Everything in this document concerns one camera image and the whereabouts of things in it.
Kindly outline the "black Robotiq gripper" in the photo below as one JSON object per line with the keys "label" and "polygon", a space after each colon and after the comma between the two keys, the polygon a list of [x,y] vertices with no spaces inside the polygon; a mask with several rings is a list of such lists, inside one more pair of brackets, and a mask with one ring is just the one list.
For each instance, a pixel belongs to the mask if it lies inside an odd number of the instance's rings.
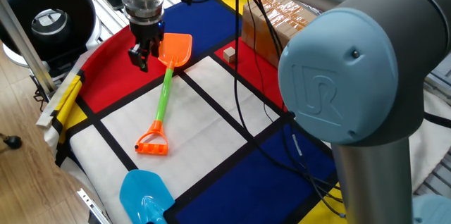
{"label": "black Robotiq gripper", "polygon": [[130,31],[135,36],[136,44],[129,48],[131,63],[142,72],[148,72],[148,57],[159,57],[160,46],[165,32],[165,22],[160,20],[150,25],[130,23]]}

